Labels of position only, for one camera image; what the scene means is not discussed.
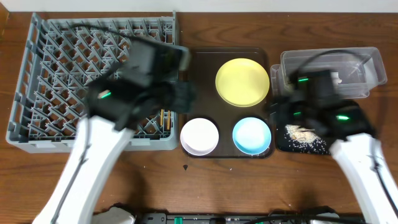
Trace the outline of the pink white bowl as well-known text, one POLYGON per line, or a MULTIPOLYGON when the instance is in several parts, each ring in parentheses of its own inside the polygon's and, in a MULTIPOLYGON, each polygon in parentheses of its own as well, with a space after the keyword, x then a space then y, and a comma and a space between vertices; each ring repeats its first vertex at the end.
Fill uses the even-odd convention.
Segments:
POLYGON ((180 133, 182 147, 193 156, 204 156, 212 152, 219 138, 216 125, 205 118, 191 119, 183 126, 180 133))

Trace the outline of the light blue bowl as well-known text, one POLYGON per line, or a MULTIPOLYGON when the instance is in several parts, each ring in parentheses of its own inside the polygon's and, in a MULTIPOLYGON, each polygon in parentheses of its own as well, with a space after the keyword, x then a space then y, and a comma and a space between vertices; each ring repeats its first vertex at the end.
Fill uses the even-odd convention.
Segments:
POLYGON ((235 146, 248 155, 266 152, 272 140, 270 127, 265 121, 255 117, 239 120, 234 125, 232 137, 235 146))

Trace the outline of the white napkin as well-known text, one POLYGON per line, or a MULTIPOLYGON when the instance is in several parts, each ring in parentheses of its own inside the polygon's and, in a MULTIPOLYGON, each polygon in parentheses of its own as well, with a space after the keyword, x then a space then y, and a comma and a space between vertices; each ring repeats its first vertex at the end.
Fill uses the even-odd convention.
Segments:
POLYGON ((338 72, 331 72, 331 79, 333 81, 333 84, 336 86, 342 82, 342 80, 339 78, 338 72))

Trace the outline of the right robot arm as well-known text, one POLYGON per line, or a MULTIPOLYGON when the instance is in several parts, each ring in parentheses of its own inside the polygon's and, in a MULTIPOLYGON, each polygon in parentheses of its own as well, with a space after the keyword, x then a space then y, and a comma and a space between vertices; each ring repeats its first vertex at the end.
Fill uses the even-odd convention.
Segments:
POLYGON ((337 93, 331 70, 296 70, 289 81, 293 92, 271 105, 273 122, 332 139, 329 152, 348 179, 365 221, 397 223, 397 184, 364 111, 337 93))

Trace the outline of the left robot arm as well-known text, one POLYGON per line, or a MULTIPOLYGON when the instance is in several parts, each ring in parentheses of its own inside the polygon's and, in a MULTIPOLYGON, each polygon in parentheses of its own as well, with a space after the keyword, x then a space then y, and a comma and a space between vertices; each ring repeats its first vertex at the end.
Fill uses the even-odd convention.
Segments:
POLYGON ((169 78, 185 70, 190 51, 149 40, 131 43, 130 56, 88 84, 86 116, 50 199, 34 223, 90 223, 118 157, 139 123, 160 111, 190 111, 191 84, 169 78))

